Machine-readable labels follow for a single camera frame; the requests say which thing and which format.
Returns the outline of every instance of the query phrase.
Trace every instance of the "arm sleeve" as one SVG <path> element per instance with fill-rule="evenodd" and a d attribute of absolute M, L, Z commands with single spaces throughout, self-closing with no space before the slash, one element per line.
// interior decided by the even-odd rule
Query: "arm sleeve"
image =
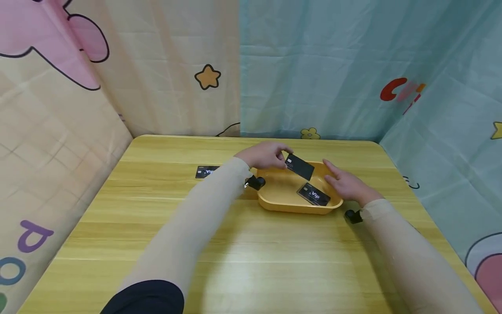
<path fill-rule="evenodd" d="M 483 313 L 448 262 L 389 201 L 368 203 L 361 217 L 411 313 Z"/>
<path fill-rule="evenodd" d="M 251 176 L 248 165 L 233 157 L 198 183 L 148 244 L 120 290 L 160 279 L 178 286 L 186 299 L 199 254 Z"/>

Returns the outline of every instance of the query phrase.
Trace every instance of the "yellow tray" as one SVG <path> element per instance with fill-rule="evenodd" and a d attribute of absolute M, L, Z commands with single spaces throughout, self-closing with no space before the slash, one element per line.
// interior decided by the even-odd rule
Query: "yellow tray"
<path fill-rule="evenodd" d="M 331 197 L 327 206 L 312 205 L 297 194 L 307 180 L 291 170 L 275 168 L 257 171 L 256 177 L 265 179 L 265 185 L 258 191 L 258 203 L 270 211 L 319 215 L 340 207 L 343 200 L 324 180 L 326 174 L 331 174 L 328 168 L 321 162 L 308 163 L 314 166 L 314 173 L 308 182 Z"/>

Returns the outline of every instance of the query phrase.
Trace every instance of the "card in hand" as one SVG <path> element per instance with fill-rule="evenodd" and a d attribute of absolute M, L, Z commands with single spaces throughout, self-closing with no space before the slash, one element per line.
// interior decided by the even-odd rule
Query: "card in hand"
<path fill-rule="evenodd" d="M 219 166 L 198 166 L 197 172 L 195 173 L 196 179 L 203 179 L 213 173 L 214 170 L 218 169 Z"/>
<path fill-rule="evenodd" d="M 298 194 L 309 201 L 312 205 L 318 206 L 326 206 L 331 199 L 329 196 L 324 194 L 321 190 L 311 185 L 310 183 L 306 183 L 298 190 Z"/>
<path fill-rule="evenodd" d="M 288 158 L 286 158 L 286 166 L 289 170 L 305 178 L 307 181 L 312 178 L 312 173 L 314 173 L 314 166 L 293 154 L 289 154 Z"/>

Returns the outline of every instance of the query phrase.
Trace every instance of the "wooden table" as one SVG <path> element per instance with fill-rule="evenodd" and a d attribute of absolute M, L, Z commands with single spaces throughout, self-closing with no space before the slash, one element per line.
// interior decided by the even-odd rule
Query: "wooden table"
<path fill-rule="evenodd" d="M 136 138 L 20 313 L 99 313 L 198 182 L 196 167 L 220 165 L 259 141 Z M 496 313 L 379 145 L 284 142 L 303 159 L 327 158 L 376 187 L 450 262 L 485 312 Z M 348 208 L 357 205 L 346 202 L 326 216 L 269 212 L 246 189 L 200 256 L 185 313 L 406 313 L 369 234 L 343 218 Z"/>

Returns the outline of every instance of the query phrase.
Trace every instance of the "flower pattern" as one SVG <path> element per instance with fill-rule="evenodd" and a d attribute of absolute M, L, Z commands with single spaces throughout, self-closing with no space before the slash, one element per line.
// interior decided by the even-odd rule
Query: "flower pattern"
<path fill-rule="evenodd" d="M 319 140 L 321 136 L 317 134 L 316 128 L 303 129 L 301 131 L 304 140 Z"/>

